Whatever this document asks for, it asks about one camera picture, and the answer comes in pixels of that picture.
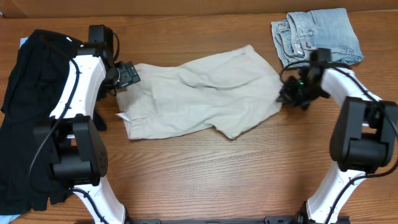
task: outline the wooden table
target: wooden table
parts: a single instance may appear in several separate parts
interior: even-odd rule
[[[90,24],[105,24],[120,37],[121,60],[158,66],[176,66],[251,44],[279,71],[271,22],[284,17],[2,19],[0,100],[16,63],[19,39],[34,29],[86,41]],[[366,56],[355,68],[357,76],[381,98],[398,101],[398,12],[354,12],[349,18]],[[333,100],[319,99],[306,112],[283,109],[235,140],[207,129],[177,138],[130,141],[123,122],[114,115],[119,112],[116,100],[107,97],[98,108],[108,124],[101,136],[108,148],[108,179],[114,193],[134,218],[162,220],[295,214],[330,166],[329,139],[340,111]],[[353,223],[398,223],[397,185],[398,174],[365,181],[341,214],[350,215]],[[29,212],[15,223],[77,220],[91,217],[72,196],[44,212]]]

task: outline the black garment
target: black garment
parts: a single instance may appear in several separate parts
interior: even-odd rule
[[[35,30],[18,51],[1,108],[5,118],[0,128],[0,215],[46,209],[48,197],[31,189],[27,174],[38,148],[34,124],[48,118],[55,108],[69,73],[69,58],[48,48],[47,43],[73,58],[82,42],[67,37]],[[63,190],[46,173],[47,156],[44,151],[37,158],[32,169],[33,183],[42,190]],[[51,196],[50,201],[64,202],[67,197],[59,194]]]

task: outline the white fabric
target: white fabric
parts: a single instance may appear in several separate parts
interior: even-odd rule
[[[178,67],[139,64],[141,82],[118,93],[129,139],[181,136],[215,126],[233,139],[279,112],[282,83],[254,49],[194,60]]]

